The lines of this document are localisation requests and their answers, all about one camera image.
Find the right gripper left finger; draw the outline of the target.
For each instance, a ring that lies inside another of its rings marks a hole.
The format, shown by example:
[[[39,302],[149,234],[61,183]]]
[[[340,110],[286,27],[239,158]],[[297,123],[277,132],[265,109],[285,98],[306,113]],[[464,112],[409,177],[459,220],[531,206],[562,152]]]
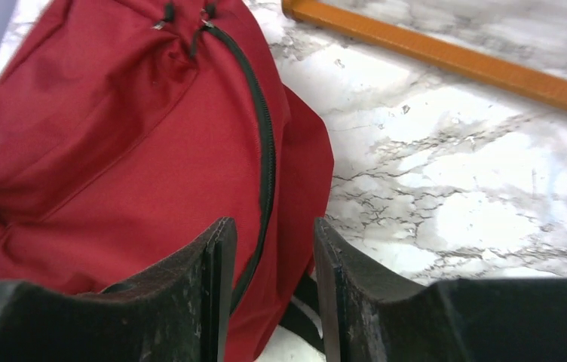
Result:
[[[236,245],[224,217],[101,293],[0,281],[0,361],[221,361]]]

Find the orange wooden shelf rack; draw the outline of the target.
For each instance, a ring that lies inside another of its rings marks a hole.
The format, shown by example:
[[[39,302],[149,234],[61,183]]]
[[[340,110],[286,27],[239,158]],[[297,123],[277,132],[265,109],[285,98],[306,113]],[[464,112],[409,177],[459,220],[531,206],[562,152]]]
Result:
[[[567,111],[567,79],[318,1],[283,1],[281,8],[290,19],[323,27]]]

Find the red student backpack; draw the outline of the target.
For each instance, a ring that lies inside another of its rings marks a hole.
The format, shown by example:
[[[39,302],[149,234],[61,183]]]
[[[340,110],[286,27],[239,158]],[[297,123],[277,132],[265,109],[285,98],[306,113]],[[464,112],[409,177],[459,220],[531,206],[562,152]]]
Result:
[[[333,162],[242,1],[53,1],[0,76],[0,278],[100,292],[229,216],[226,359],[276,327],[322,349]]]

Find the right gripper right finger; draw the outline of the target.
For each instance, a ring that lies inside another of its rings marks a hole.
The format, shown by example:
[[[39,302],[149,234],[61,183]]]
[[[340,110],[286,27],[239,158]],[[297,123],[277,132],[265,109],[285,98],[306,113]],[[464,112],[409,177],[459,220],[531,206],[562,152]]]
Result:
[[[329,361],[567,361],[567,278],[441,280],[428,286],[314,224]]]

